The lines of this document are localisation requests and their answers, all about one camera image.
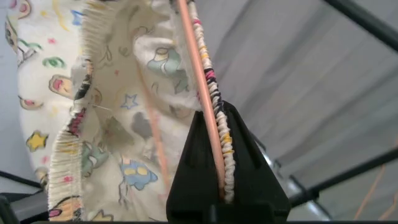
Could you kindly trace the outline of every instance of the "blue cartoon character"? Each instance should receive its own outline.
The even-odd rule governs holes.
[[[140,162],[122,158],[121,170],[125,182],[135,186],[137,190],[144,189],[145,185],[157,180],[156,174],[150,171],[147,166]]]
[[[181,57],[174,49],[160,47],[156,49],[155,56],[147,64],[148,68],[165,78],[171,78],[174,93],[188,91],[188,77],[185,70],[180,67]]]
[[[81,154],[81,174],[83,177],[89,177],[93,169],[98,168],[108,159],[109,154],[100,147],[93,146],[88,142],[83,143],[83,152]]]

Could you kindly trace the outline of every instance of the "pink star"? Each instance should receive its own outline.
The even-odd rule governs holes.
[[[49,42],[49,44],[55,44],[57,41],[55,41],[54,38],[49,38],[48,42]]]
[[[66,176],[66,177],[63,178],[63,181],[66,182],[66,183],[71,182],[71,181],[73,181],[73,177]]]
[[[42,163],[43,164],[46,164],[48,161],[49,161],[49,157],[48,156],[45,156],[45,157],[42,158]]]

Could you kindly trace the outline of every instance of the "multicolored cord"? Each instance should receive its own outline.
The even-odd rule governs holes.
[[[229,135],[229,128],[227,124],[227,116],[223,109],[223,101],[221,100],[221,93],[218,90],[218,85],[214,70],[212,69],[211,60],[208,55],[207,47],[201,22],[198,18],[197,9],[193,1],[188,2],[188,10],[193,21],[193,30],[198,42],[199,53],[203,68],[205,69],[205,76],[210,92],[210,98],[213,104],[213,110],[217,122],[218,134],[221,141],[221,150],[223,151],[225,163],[225,202],[231,203],[234,199],[234,172],[235,160],[233,157],[234,151],[232,148],[232,138]]]

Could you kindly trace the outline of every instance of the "fabric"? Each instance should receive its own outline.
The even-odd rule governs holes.
[[[18,55],[21,125],[50,220],[166,221],[170,184],[201,109],[175,5],[13,1],[6,39]],[[232,157],[203,54],[223,152]],[[233,158],[229,164],[232,200]]]

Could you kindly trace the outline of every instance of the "orange wire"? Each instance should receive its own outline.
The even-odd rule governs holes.
[[[398,192],[394,195],[394,198],[392,199],[392,205],[379,217],[379,221],[386,220],[396,209],[397,206],[397,201],[398,201]]]
[[[381,166],[381,170],[380,170],[379,174],[377,175],[376,179],[374,180],[374,182],[373,182],[373,184],[372,184],[372,187],[369,189],[368,193],[366,194],[365,198],[363,199],[363,201],[362,201],[362,203],[361,203],[361,206],[359,207],[358,211],[356,211],[354,220],[357,220],[358,217],[360,216],[360,214],[362,213],[363,208],[364,208],[364,207],[366,206],[366,204],[368,203],[368,201],[369,201],[369,199],[371,198],[371,196],[372,196],[374,190],[376,189],[378,183],[380,182],[381,177],[383,176],[384,170],[385,170],[385,169],[386,169],[386,167],[385,167],[385,165],[383,164],[383,165]]]
[[[152,133],[154,135],[155,145],[156,145],[156,149],[157,149],[157,155],[159,157],[160,169],[162,172],[166,192],[168,192],[170,190],[169,172],[167,171],[167,160],[166,160],[166,156],[164,154],[164,148],[163,148],[160,132],[157,127],[157,118],[155,117],[155,113],[153,110],[154,105],[152,105],[152,98],[150,97],[150,92],[147,89],[147,86],[144,81],[144,77],[142,76],[142,73],[141,73],[141,68],[139,66],[139,62],[137,60],[136,60],[136,66],[137,66],[138,77],[142,83],[142,86],[144,87],[144,94],[145,94],[145,101],[146,101],[145,107],[149,114],[150,128],[152,129]]]

